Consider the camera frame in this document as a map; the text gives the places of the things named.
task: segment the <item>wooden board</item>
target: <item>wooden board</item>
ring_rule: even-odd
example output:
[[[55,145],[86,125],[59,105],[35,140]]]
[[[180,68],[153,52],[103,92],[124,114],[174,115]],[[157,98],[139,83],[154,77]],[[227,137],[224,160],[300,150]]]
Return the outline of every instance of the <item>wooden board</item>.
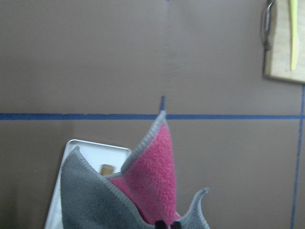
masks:
[[[299,58],[290,71],[291,29],[288,0],[275,0],[271,8],[271,50],[265,52],[264,73],[267,77],[305,83],[305,0],[298,1]]]

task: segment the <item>yellow knife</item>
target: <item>yellow knife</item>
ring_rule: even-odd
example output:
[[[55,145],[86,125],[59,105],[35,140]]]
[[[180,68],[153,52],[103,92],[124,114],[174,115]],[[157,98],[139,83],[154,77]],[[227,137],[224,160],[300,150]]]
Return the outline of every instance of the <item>yellow knife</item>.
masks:
[[[299,37],[297,35],[297,3],[298,0],[290,0],[290,23],[291,23],[291,62],[290,70],[294,71],[299,55]]]

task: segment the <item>white tray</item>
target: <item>white tray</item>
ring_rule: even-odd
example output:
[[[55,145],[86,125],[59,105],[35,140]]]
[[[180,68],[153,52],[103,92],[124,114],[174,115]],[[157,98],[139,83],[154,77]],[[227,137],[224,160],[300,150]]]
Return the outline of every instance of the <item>white tray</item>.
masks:
[[[101,165],[103,164],[112,165],[114,166],[114,173],[119,172],[122,164],[132,152],[128,148],[73,139],[67,142],[66,144],[66,148],[61,161],[61,166],[67,155],[76,146],[80,147],[81,154],[97,172],[100,172]],[[61,170],[59,170],[58,172],[57,181],[45,224],[45,229],[63,229],[61,218],[60,186]]]

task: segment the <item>pink fabric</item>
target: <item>pink fabric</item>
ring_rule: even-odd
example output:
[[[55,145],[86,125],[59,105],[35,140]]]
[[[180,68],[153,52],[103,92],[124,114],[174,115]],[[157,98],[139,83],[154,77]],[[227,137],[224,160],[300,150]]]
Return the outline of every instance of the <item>pink fabric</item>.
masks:
[[[165,123],[127,172],[110,181],[135,203],[147,223],[163,220],[169,226],[179,218],[172,140]]]

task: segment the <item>towel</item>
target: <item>towel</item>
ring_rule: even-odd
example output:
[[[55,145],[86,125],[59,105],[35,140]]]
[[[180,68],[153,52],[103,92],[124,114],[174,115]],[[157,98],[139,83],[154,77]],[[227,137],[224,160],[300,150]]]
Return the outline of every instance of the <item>towel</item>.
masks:
[[[209,229],[201,211],[207,192],[207,188],[197,192],[172,229]],[[146,223],[135,204],[90,166],[78,146],[61,168],[61,208],[65,229],[154,229],[162,225]]]
[[[160,112],[121,172],[105,177],[135,203],[147,223],[164,221],[169,226],[180,217],[176,213],[173,147],[165,111]]]

